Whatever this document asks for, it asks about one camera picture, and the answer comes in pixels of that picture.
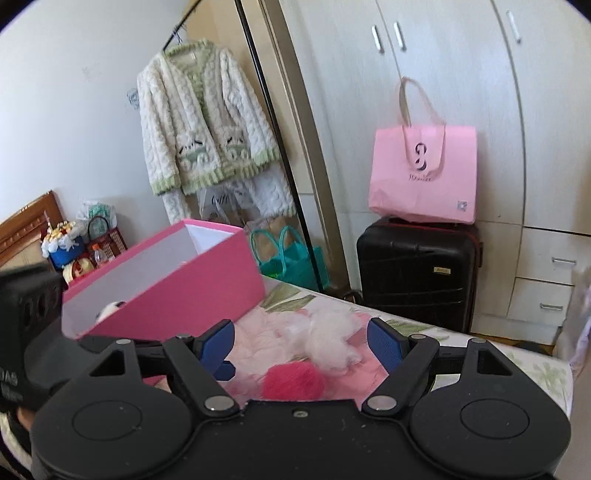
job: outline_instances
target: white wardrobe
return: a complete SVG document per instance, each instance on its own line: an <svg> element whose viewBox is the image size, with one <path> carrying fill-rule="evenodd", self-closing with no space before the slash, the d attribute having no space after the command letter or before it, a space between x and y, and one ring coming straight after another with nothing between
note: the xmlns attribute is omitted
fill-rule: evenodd
<svg viewBox="0 0 591 480"><path fill-rule="evenodd" d="M417 80L478 130L485 245L473 332L553 343L591 265L591 24L565 0L280 0L318 130L350 282L374 134ZM428 123L412 88L415 124Z"/></svg>

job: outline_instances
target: white wall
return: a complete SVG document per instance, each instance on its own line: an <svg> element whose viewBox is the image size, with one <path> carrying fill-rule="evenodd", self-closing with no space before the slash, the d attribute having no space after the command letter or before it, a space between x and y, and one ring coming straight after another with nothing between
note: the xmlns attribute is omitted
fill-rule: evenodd
<svg viewBox="0 0 591 480"><path fill-rule="evenodd" d="M187 0L37 0L0 33L0 222L48 190L116 206L133 244L168 225L126 93Z"/></svg>

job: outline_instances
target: metal screw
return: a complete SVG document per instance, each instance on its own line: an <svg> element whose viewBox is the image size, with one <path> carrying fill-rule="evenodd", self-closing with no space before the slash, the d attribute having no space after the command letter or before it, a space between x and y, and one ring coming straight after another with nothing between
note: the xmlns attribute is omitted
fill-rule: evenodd
<svg viewBox="0 0 591 480"><path fill-rule="evenodd" d="M211 411L226 411L234 406L234 400L225 395L209 397L205 401L205 408Z"/></svg>
<svg viewBox="0 0 591 480"><path fill-rule="evenodd" d="M375 411L392 410L398 402L387 395L376 395L368 400L368 407Z"/></svg>

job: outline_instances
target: pink shopping bag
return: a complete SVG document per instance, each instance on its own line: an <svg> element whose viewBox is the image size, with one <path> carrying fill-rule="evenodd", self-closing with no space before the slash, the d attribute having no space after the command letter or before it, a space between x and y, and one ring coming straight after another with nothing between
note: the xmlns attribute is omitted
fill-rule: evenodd
<svg viewBox="0 0 591 480"><path fill-rule="evenodd" d="M419 88L434 125L411 126L405 88ZM474 223L477 143L474 127L451 127L421 86L400 83L402 123L377 130L369 208L409 222Z"/></svg>

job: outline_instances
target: pink pompom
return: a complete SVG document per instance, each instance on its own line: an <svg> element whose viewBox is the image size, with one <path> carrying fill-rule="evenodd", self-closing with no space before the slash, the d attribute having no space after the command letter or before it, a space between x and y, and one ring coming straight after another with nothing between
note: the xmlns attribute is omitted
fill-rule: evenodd
<svg viewBox="0 0 591 480"><path fill-rule="evenodd" d="M324 376L311 362L292 362L271 367L262 382L266 400L319 400L324 392Z"/></svg>

